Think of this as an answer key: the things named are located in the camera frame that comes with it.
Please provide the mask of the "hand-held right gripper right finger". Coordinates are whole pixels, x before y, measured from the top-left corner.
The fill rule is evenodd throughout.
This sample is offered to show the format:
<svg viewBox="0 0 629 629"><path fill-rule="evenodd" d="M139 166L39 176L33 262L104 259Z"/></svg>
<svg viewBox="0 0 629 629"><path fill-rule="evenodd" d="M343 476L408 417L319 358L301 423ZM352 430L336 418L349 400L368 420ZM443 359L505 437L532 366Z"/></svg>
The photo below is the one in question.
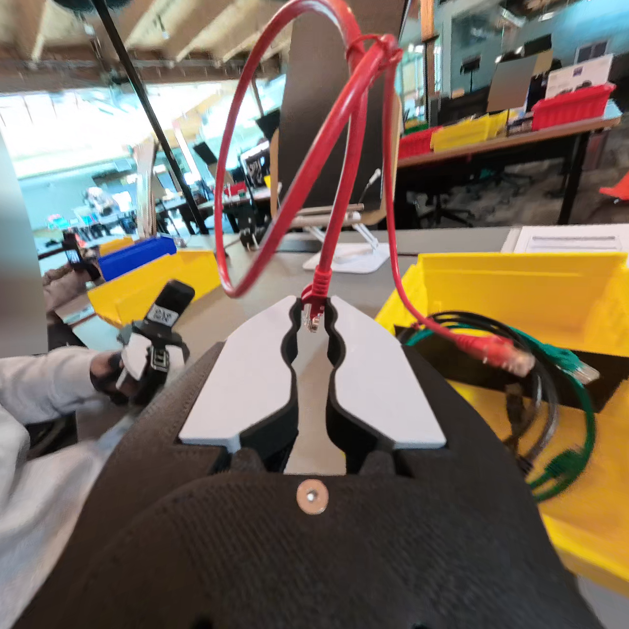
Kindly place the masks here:
<svg viewBox="0 0 629 629"><path fill-rule="evenodd" d="M338 296L325 313L332 408L393 450L447 441L400 342Z"/></svg>

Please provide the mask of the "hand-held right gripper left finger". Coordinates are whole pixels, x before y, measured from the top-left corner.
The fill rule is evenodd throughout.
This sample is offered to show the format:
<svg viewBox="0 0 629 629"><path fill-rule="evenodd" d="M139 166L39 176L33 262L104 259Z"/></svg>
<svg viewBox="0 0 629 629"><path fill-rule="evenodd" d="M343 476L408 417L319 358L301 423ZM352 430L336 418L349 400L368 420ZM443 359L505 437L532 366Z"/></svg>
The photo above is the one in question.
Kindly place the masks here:
<svg viewBox="0 0 629 629"><path fill-rule="evenodd" d="M182 426L186 445L275 455L298 435L293 362L300 302L290 295L240 325L224 342Z"/></svg>

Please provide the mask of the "person's left forearm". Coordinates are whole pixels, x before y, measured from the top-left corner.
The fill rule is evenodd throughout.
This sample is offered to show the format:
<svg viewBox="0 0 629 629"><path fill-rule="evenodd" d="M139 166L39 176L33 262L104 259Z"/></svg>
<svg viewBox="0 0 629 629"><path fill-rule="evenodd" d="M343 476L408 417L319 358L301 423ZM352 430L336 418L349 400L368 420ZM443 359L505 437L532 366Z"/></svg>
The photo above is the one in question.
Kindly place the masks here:
<svg viewBox="0 0 629 629"><path fill-rule="evenodd" d="M98 397L90 366L98 352L65 347L1 359L1 426L54 420Z"/></svg>

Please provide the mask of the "person's left hand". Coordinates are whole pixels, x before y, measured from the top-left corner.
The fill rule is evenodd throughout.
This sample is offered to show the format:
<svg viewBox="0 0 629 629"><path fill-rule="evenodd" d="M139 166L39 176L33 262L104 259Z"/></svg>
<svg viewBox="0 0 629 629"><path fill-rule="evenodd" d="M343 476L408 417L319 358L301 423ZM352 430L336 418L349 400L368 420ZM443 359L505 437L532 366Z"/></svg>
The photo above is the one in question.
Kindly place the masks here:
<svg viewBox="0 0 629 629"><path fill-rule="evenodd" d="M122 351L97 353L90 362L90 380L94 389L117 406L133 402L138 382L126 373Z"/></svg>

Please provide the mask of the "black bin divider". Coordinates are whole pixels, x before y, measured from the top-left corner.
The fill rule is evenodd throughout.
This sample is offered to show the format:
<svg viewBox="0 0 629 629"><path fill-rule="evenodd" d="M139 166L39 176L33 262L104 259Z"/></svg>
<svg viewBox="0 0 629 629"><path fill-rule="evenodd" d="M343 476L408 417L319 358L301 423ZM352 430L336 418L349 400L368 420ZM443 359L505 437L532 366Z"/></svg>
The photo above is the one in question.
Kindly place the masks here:
<svg viewBox="0 0 629 629"><path fill-rule="evenodd" d="M411 348L419 353L437 372L449 381L460 382L478 388L505 392L508 384L519 382L526 397L531 397L532 378L518 379L501 369L483 365L482 362L459 351L450 342L433 335L419 341ZM586 385L593 409L601 412L622 384L628 383L628 358L580 350L572 351L583 363L599 372L599 377Z"/></svg>

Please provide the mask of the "blue plastic bin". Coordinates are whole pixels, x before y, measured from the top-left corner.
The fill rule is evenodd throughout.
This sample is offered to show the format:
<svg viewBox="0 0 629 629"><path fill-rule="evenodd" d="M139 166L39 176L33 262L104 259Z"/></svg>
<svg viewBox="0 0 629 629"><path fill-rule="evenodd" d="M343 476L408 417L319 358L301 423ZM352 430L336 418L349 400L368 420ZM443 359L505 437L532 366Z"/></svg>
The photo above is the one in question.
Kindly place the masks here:
<svg viewBox="0 0 629 629"><path fill-rule="evenodd" d="M135 269L166 255L177 253L174 239L152 237L135 242L99 259L101 276L105 282L112 281Z"/></svg>

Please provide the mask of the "black white marker board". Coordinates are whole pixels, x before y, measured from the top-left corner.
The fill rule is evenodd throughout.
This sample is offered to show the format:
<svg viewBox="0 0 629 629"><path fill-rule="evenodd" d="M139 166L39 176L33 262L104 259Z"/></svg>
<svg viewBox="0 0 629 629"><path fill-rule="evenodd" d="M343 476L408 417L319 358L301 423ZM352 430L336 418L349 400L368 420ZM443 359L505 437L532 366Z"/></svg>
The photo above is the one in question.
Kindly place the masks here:
<svg viewBox="0 0 629 629"><path fill-rule="evenodd" d="M268 187L266 179L271 176L269 144L256 146L242 153L241 162L254 189Z"/></svg>

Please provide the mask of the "black pole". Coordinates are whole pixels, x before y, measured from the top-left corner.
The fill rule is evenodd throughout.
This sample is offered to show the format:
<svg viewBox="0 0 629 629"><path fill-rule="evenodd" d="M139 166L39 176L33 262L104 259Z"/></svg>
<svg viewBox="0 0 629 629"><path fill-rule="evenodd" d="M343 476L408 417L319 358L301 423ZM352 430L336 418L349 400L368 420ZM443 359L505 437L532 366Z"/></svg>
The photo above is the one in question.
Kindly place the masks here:
<svg viewBox="0 0 629 629"><path fill-rule="evenodd" d="M161 124L153 110L153 107L148 98L148 94L146 93L144 83L140 76L138 75L135 66L125 48L125 45L122 41L120 34L114 24L114 20L110 14L109 8L107 6L106 1L91 1L92 5L96 9L96 12L99 15L101 23L105 28L106 34L113 45L114 51L116 52L122 67L124 68L129 81L140 101L140 104L150 122L150 125L153 129L153 132L159 141L165 158L167 159L170 169L172 171L172 176L174 180L179 184L181 188L181 192L184 196L185 203L187 206L187 212L182 214L183 218L185 218L188 223L195 223L198 231L193 231L193 234L199 233L201 235L209 235L209 230L205 225L204 219L200 214L200 211L197 207L197 204L194 200L193 194L185 182L183 173L175 159L174 154L170 148L169 141L161 127Z"/></svg>

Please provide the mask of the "person's grey jacket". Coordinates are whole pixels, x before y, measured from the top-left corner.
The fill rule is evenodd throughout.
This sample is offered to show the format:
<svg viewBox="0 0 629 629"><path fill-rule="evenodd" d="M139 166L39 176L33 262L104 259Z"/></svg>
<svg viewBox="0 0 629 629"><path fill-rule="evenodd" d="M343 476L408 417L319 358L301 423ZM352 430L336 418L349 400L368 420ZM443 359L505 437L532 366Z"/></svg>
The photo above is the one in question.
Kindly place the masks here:
<svg viewBox="0 0 629 629"><path fill-rule="evenodd" d="M11 628L64 551L101 470L135 420L27 460L29 435L1 408L1 627Z"/></svg>

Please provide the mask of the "white paper sheets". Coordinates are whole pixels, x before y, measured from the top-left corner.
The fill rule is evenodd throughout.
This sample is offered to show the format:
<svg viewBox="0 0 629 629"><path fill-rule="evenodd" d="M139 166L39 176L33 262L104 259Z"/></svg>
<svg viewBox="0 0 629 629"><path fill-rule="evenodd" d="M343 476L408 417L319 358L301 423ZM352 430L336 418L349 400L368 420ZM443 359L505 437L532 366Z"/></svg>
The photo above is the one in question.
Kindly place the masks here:
<svg viewBox="0 0 629 629"><path fill-rule="evenodd" d="M571 224L514 227L504 254L628 253L628 224Z"/></svg>

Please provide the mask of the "red plastic bin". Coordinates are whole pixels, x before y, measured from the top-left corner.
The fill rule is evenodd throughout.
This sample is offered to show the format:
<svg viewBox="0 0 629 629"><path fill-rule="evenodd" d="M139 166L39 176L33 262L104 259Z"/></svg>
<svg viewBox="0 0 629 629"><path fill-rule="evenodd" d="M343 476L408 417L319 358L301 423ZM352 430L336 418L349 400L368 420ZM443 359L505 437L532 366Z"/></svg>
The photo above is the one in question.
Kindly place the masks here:
<svg viewBox="0 0 629 629"><path fill-rule="evenodd" d="M601 118L615 89L615 84L605 83L542 99L531 110L531 130Z"/></svg>
<svg viewBox="0 0 629 629"><path fill-rule="evenodd" d="M398 159L408 159L432 152L431 138L440 128L428 128L404 135L399 140Z"/></svg>

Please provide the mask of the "black panel on white stand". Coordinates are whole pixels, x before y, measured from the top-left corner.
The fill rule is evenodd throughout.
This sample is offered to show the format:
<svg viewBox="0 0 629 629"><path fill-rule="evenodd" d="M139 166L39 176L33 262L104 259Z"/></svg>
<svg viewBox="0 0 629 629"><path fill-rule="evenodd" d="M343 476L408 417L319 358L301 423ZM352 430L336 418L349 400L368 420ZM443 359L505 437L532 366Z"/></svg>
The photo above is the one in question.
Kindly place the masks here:
<svg viewBox="0 0 629 629"><path fill-rule="evenodd" d="M299 166L349 79L345 45L337 28L318 14L305 14L292 23L292 38L275 160L274 184L279 186L277 209L283 202ZM360 163L347 210L345 227L362 237L360 243L339 243L334 251L332 271L370 274L389 259L389 247L377 243L370 227L386 216L382 200L382 108L385 80L381 76L369 90L368 110ZM315 237L306 244L321 245L328 226L334 197L342 173L348 128L336 141L325 166L313 185L294 227L303 227Z"/></svg>

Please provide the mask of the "orange traffic cone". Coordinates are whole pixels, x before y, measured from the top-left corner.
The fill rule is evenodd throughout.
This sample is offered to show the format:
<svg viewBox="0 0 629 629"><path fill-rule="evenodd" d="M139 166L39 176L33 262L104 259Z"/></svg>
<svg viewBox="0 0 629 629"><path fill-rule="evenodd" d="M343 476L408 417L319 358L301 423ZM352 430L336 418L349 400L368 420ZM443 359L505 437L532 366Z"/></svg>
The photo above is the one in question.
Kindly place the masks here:
<svg viewBox="0 0 629 629"><path fill-rule="evenodd" d="M621 180L611 187L601 187L599 193L614 199L614 202L628 202L629 173L627 172Z"/></svg>

